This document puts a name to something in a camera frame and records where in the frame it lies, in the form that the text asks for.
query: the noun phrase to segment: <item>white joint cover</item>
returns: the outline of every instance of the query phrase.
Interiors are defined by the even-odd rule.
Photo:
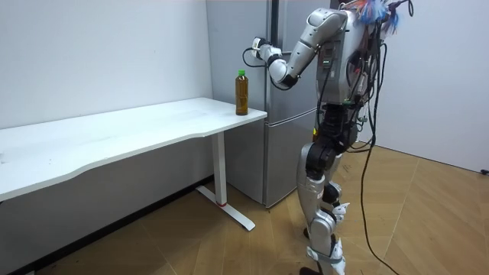
[[[306,253],[307,253],[307,256],[309,256],[311,259],[313,259],[315,261],[319,260],[318,254],[312,248],[307,247]]]
[[[331,266],[333,267],[333,269],[336,271],[338,275],[345,275],[346,260],[345,257],[343,257],[343,245],[342,245],[341,238],[336,243],[335,249],[333,249],[333,253],[331,254],[331,258],[342,259],[341,262],[337,264],[331,264]]]
[[[333,209],[333,214],[336,216],[336,223],[340,224],[345,220],[346,209],[350,205],[350,202],[343,203],[342,205],[338,205]]]

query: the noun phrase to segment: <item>plastic bottle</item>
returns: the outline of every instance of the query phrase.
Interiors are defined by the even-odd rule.
[[[236,115],[248,114],[248,78],[245,70],[238,71],[236,77]]]

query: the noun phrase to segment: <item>desk top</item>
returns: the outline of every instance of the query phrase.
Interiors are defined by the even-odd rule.
[[[197,98],[0,130],[0,202],[95,167],[266,118]]]

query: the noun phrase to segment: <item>silver refrigerator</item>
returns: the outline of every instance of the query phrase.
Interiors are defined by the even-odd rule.
[[[311,142],[315,125],[316,60],[291,90],[281,91],[264,68],[246,67],[241,54],[255,37],[291,51],[308,15],[320,7],[329,8],[329,1],[207,1],[214,99],[234,103],[235,78],[245,69],[249,108],[268,113],[265,120],[225,132],[227,181],[266,207],[296,188],[300,149]]]

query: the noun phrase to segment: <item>humanoid robot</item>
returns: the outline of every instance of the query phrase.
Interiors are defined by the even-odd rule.
[[[345,272],[341,240],[334,231],[348,204],[340,204],[341,187],[332,182],[332,174],[341,155],[356,141],[358,122],[365,122],[365,117],[358,117],[360,110],[381,87],[381,36],[395,31],[395,8],[406,1],[389,5],[384,0],[353,1],[338,10],[316,9],[307,18],[288,62],[280,48],[263,38],[256,37],[247,49],[266,63],[272,84],[282,90],[293,87],[318,55],[317,139],[301,150],[296,181],[306,216],[305,235],[310,240],[306,251],[318,263],[319,273],[304,267],[300,275]],[[369,3],[377,7],[368,7]],[[374,16],[365,16],[372,12]]]

